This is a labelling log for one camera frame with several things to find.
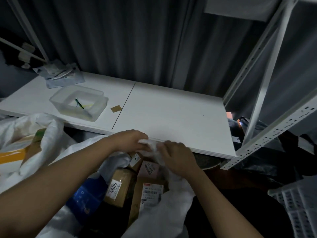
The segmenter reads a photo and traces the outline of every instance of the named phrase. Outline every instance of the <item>forearm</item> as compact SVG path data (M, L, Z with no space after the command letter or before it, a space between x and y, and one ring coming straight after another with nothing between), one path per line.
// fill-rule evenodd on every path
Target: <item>forearm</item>
M39 169L0 195L0 237L40 231L114 151L109 137Z
M186 179L202 205L217 238L263 238L201 169L196 168Z

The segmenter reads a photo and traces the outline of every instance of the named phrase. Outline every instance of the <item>person's left hand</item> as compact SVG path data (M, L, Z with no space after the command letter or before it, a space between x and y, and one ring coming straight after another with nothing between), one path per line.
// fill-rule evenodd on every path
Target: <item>person's left hand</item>
M125 153L137 150L151 151L146 144L138 143L140 139L149 139L149 137L145 133L134 129L118 132L108 136L107 138L111 141L115 151L121 151Z

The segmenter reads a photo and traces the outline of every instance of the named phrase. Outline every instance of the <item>metal bar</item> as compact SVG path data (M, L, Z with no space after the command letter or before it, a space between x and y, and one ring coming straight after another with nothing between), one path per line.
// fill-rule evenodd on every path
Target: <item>metal bar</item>
M36 58L36 59L38 59L38 60L40 60L40 61L42 61L42 62L46 62L46 60L44 60L44 59L42 59L42 58L40 58L40 57L38 57L38 56L36 56L36 55L34 55L34 54L28 52L27 50L24 50L23 48L21 48L21 47L15 45L15 44L13 44L13 43L10 43L9 41L3 39L2 37L0 37L0 42L2 42L2 43L4 43L4 44L7 44L7 45L9 45L10 47L13 47L13 48L16 49L16 50L19 50L20 52L26 53L27 55L30 55L31 57L34 57L34 58Z
M290 110L285 112L275 120L266 129L255 136L250 142L237 150L237 160L230 160L222 164L222 169L229 169L235 164L244 160L253 152L269 143L272 139L293 127L299 121L303 120L317 110L317 88L306 95L302 100L295 104Z
M284 10L285 6L287 4L287 0L283 0L276 12L274 13L273 17L271 18L270 22L268 23L267 27L265 28L263 34L261 35L260 39L258 40L257 44L253 48L252 52L250 53L248 59L243 64L242 68L238 72L237 76L235 77L234 81L230 85L228 91L223 97L224 105L226 106L230 99L233 97L237 89L242 84L245 77L248 75L249 71L252 69L253 65L256 63L256 61L261 56L263 50L269 43L269 40L272 38L276 28L277 24L279 22L279 17Z
M249 142L252 139L254 128L256 126L256 122L257 122L259 115L260 115L260 111L261 111L261 108L262 108L262 105L264 102L267 88L268 88L268 85L270 83L270 80L271 80L271 77L273 74L276 60L277 60L278 54L280 52L280 48L282 46L283 38L284 38L284 35L286 32L289 18L291 17L293 7L294 7L294 0L287 0L285 10L283 11L283 14L282 14L282 20L281 20L281 24L280 24L279 29L278 29L275 44L274 44L272 53L270 55L270 58L268 60L268 63L267 63L267 66L266 66L266 69L264 72L263 80L262 80L258 95L256 97L256 103L253 107L250 122L249 122L249 125L247 128L247 131L245 133L242 146L245 145L247 142Z
M33 46L37 47L40 52L42 53L44 59L46 62L49 62L49 57L47 56L40 40L38 39L37 35L35 34L35 31L33 27L31 26L28 18L26 17L24 11L22 10L22 7L18 0L7 0L9 3L12 11L14 12L15 16L17 17L19 23L21 24L21 27L25 31L26 35L30 39L30 42L33 44Z

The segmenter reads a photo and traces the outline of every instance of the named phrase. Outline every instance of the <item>white tabletop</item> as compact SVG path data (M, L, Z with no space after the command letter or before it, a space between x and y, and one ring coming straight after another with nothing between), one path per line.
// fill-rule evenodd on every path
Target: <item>white tabletop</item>
M221 98L91 73L83 75L86 82L76 85L103 91L109 98L95 122L60 114L49 101L60 88L48 89L40 76L0 102L0 113L16 117L48 113L62 118L67 126L107 135L136 129L153 140L182 142L193 152L236 158ZM123 110L113 113L110 108L117 105Z
M136 83L113 132L136 129L150 139L182 142L194 152L234 158L221 98Z
M103 91L104 95L109 98L107 107L95 122L60 114L49 99L61 88L47 88L44 78L40 76L0 102L0 113L16 117L48 113L62 118L68 126L74 128L107 135L112 134L111 130L120 112L113 113L110 108L117 105L123 107L135 82L86 72L82 73L86 82L76 85Z

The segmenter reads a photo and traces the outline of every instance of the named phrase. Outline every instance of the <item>hand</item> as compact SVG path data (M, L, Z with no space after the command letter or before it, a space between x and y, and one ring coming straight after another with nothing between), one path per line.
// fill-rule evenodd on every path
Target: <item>hand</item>
M187 179L193 172L200 169L194 154L183 143L165 141L157 145L165 165L175 174Z
M128 153L137 150L151 151L146 144L138 143L140 139L148 139L149 137L145 133L134 129L118 132L116 134L108 136L107 138L111 140L114 152L121 151Z

